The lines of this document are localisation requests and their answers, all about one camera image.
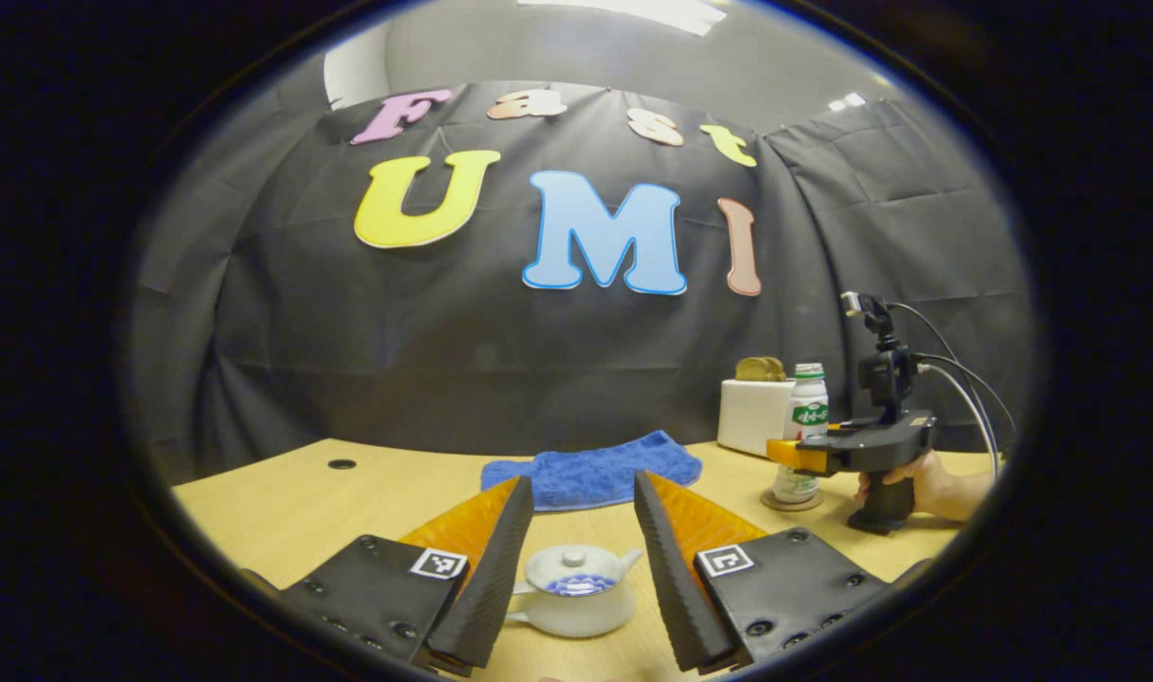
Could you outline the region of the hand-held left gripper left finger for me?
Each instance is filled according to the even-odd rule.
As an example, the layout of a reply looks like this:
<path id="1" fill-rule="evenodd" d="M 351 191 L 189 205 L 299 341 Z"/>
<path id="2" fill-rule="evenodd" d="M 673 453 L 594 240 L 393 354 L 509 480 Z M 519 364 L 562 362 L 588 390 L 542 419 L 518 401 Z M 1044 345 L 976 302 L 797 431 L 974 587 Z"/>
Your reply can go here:
<path id="1" fill-rule="evenodd" d="M 513 476 L 399 539 L 359 535 L 278 600 L 355 647 L 428 670 L 485 668 L 534 510 Z"/>

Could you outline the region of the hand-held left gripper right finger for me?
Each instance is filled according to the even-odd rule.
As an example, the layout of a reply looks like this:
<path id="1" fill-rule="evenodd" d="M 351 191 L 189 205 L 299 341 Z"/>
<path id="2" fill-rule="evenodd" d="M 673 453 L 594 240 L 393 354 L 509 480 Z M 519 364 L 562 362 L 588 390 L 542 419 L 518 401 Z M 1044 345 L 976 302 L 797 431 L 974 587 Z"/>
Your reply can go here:
<path id="1" fill-rule="evenodd" d="M 892 591 L 811 529 L 764 531 L 651 471 L 634 512 L 680 670 L 775 664 Z"/>

